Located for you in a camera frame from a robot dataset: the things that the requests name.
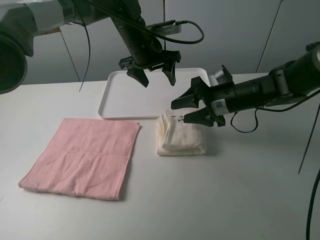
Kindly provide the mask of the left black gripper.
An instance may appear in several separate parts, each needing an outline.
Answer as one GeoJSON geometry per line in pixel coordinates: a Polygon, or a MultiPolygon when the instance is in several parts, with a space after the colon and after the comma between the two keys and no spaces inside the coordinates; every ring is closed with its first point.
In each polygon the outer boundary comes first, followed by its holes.
{"type": "Polygon", "coordinates": [[[142,86],[147,87],[149,80],[144,72],[144,69],[150,71],[162,68],[162,72],[167,77],[171,86],[176,84],[176,63],[181,60],[179,51],[163,50],[160,53],[154,52],[151,54],[131,55],[122,58],[119,61],[121,69],[127,69],[127,76],[135,79],[142,86]]]}

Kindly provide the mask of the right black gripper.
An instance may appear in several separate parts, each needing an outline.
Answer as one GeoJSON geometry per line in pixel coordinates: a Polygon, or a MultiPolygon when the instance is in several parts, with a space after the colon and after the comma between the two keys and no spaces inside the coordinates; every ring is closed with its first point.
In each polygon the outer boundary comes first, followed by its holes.
{"type": "Polygon", "coordinates": [[[205,107],[188,113],[183,117],[186,124],[198,124],[207,127],[224,127],[226,120],[224,115],[230,112],[227,106],[227,99],[231,97],[233,83],[226,83],[216,86],[208,86],[201,77],[191,79],[191,87],[171,102],[171,109],[198,108],[199,102],[203,101],[205,107]]]}

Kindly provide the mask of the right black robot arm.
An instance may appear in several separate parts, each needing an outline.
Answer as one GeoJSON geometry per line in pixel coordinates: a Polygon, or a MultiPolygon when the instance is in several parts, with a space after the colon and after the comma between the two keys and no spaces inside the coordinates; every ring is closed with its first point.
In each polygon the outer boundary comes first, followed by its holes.
{"type": "Polygon", "coordinates": [[[215,74],[215,86],[194,77],[190,88],[171,102],[171,109],[197,109],[199,102],[203,102],[205,107],[186,114],[184,123],[223,127],[226,114],[249,109],[270,112],[272,106],[302,104],[320,92],[320,44],[310,43],[305,49],[306,53],[299,59],[241,83],[234,83],[225,67],[215,74]]]}

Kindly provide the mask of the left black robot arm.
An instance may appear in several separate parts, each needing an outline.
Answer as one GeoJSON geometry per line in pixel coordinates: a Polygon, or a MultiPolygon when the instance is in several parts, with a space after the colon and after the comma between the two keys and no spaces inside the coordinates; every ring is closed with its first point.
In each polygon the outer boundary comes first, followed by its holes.
{"type": "Polygon", "coordinates": [[[176,83],[178,51],[164,50],[161,35],[146,27],[136,0],[22,0],[0,5],[0,92],[19,87],[27,74],[27,57],[34,54],[34,38],[68,24],[87,27],[111,19],[130,56],[119,62],[127,75],[144,87],[145,70],[161,69],[176,83]]]}

